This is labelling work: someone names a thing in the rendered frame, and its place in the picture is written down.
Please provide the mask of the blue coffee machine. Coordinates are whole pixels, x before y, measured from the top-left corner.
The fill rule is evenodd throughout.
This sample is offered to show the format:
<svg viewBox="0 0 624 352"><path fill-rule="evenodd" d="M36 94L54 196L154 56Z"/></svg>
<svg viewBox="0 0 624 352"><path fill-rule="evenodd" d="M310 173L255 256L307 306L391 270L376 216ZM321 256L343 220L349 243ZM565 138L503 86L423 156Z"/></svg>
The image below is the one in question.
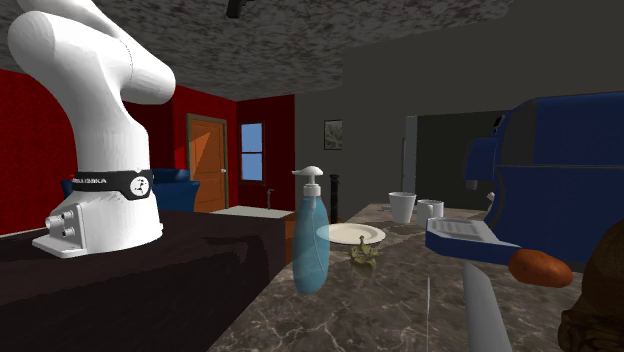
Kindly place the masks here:
<svg viewBox="0 0 624 352"><path fill-rule="evenodd" d="M495 186L482 221L433 218L425 245L505 265L519 249L585 264L624 219L624 92L528 100L472 142L464 178Z"/></svg>

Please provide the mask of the blue soap dispenser bottle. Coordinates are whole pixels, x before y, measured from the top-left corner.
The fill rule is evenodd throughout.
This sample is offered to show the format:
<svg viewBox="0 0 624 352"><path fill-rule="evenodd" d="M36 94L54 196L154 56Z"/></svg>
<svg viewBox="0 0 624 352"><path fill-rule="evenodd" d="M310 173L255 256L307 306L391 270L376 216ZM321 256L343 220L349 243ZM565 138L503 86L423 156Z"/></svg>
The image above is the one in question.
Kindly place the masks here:
<svg viewBox="0 0 624 352"><path fill-rule="evenodd" d="M329 266L329 217L321 199L321 186L315 180L323 171L317 166L307 166L292 174L308 177L296 212L292 270L297 291L309 295L324 285Z"/></svg>

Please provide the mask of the brown potato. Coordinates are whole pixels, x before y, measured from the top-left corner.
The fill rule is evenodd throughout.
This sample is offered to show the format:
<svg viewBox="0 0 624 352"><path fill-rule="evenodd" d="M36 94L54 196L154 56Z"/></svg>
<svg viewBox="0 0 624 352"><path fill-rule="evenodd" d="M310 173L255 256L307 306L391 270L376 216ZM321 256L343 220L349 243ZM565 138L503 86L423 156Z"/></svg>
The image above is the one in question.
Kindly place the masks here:
<svg viewBox="0 0 624 352"><path fill-rule="evenodd" d="M517 250L508 262L508 269L517 281L525 284L563 288L573 281L567 264L538 250Z"/></svg>

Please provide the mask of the small green figure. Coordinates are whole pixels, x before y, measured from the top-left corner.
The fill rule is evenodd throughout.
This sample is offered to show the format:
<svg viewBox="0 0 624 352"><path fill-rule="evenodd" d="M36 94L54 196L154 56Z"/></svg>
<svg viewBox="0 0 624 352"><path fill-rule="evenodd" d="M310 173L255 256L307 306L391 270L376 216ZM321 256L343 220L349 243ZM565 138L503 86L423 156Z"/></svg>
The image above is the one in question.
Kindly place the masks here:
<svg viewBox="0 0 624 352"><path fill-rule="evenodd" d="M369 266L372 269L376 268L376 258L381 253L377 248L373 248L367 245L364 241L364 237L360 237L360 243L352 246L350 249L350 260L357 265Z"/></svg>

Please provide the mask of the black pepper grinder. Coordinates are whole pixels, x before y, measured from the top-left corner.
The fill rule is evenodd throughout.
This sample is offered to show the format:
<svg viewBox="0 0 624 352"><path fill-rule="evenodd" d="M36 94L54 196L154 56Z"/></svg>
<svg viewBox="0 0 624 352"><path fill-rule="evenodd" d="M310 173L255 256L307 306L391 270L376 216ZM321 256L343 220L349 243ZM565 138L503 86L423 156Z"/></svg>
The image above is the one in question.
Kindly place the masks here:
<svg viewBox="0 0 624 352"><path fill-rule="evenodd" d="M339 175L330 174L330 223L331 224L335 224L339 221L338 187L339 187Z"/></svg>

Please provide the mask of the window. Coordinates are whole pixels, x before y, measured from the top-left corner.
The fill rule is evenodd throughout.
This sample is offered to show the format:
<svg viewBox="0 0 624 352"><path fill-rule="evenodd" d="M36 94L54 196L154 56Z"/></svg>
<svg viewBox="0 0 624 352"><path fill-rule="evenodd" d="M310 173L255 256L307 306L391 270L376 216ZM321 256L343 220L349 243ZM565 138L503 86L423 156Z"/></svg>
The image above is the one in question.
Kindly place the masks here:
<svg viewBox="0 0 624 352"><path fill-rule="evenodd" d="M241 125L241 179L263 180L263 124Z"/></svg>

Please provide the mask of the white cup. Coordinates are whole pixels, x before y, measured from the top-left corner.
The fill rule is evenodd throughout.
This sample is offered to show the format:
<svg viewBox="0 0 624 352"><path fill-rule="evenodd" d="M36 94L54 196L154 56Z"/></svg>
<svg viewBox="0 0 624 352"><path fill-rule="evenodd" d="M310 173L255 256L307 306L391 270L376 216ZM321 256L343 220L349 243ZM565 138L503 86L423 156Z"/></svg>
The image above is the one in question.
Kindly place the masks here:
<svg viewBox="0 0 624 352"><path fill-rule="evenodd" d="M416 195L410 192L390 192L388 194L393 221L398 224L408 224L416 202Z"/></svg>

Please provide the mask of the white plate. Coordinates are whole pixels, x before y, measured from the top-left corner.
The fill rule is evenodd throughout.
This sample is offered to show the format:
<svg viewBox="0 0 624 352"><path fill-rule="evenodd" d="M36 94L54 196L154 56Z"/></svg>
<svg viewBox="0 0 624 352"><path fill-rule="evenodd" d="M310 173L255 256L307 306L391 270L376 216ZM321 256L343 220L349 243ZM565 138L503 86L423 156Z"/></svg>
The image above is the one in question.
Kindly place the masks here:
<svg viewBox="0 0 624 352"><path fill-rule="evenodd" d="M332 243L343 245L366 245L379 243L386 238L384 231L359 223L336 223L321 226L317 234Z"/></svg>

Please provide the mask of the orange door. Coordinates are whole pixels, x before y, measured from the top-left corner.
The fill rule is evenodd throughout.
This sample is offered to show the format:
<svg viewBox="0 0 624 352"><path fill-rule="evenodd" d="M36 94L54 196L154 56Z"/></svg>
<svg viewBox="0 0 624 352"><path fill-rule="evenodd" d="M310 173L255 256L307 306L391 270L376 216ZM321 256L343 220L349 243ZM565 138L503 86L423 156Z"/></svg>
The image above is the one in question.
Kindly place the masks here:
<svg viewBox="0 0 624 352"><path fill-rule="evenodd" d="M226 209L228 196L227 122L187 113L188 169L200 183L194 211L210 213Z"/></svg>

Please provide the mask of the grey knife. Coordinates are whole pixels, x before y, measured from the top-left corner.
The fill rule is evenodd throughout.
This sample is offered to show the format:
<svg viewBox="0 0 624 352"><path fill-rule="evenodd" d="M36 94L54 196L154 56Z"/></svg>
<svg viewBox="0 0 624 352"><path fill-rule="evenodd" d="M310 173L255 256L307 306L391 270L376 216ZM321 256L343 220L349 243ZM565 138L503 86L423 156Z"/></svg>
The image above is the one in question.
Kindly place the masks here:
<svg viewBox="0 0 624 352"><path fill-rule="evenodd" d="M462 275L469 352L513 352L489 277L471 263Z"/></svg>

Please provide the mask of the white mug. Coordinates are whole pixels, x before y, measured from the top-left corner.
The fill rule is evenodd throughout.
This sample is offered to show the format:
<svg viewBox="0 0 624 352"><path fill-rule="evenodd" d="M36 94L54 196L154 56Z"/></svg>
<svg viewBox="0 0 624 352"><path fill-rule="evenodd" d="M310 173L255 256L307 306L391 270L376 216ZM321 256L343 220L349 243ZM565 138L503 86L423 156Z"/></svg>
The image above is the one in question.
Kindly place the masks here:
<svg viewBox="0 0 624 352"><path fill-rule="evenodd" d="M439 200L420 199L416 203L416 223L425 228L430 218L444 216L444 202Z"/></svg>

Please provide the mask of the framed wall picture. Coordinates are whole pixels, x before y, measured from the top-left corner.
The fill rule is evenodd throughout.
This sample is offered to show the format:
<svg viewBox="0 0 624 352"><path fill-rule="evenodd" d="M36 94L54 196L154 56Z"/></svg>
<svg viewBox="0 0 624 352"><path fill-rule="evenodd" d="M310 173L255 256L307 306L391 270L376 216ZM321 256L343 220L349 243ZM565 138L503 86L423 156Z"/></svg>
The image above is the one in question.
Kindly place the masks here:
<svg viewBox="0 0 624 352"><path fill-rule="evenodd" d="M341 120L324 121L324 149L341 150L343 147Z"/></svg>

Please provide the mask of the brown lumpy object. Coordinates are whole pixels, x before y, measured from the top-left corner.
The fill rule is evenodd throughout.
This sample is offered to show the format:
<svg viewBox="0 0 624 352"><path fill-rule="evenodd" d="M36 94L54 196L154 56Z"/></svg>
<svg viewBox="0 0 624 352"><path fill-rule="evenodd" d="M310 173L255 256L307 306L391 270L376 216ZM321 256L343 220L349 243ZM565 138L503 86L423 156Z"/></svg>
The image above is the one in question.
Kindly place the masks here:
<svg viewBox="0 0 624 352"><path fill-rule="evenodd" d="M578 300L561 313L558 344L563 352L624 352L624 219L587 262Z"/></svg>

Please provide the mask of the dark robot stand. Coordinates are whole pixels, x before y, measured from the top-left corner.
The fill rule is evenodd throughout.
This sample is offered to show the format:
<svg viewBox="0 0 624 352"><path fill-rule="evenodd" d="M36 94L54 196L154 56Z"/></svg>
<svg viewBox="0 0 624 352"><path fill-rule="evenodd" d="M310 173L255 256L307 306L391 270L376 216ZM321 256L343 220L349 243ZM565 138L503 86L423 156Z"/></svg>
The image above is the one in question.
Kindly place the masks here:
<svg viewBox="0 0 624 352"><path fill-rule="evenodd" d="M154 242L70 259L0 238L0 352L207 352L285 265L281 219L160 216Z"/></svg>

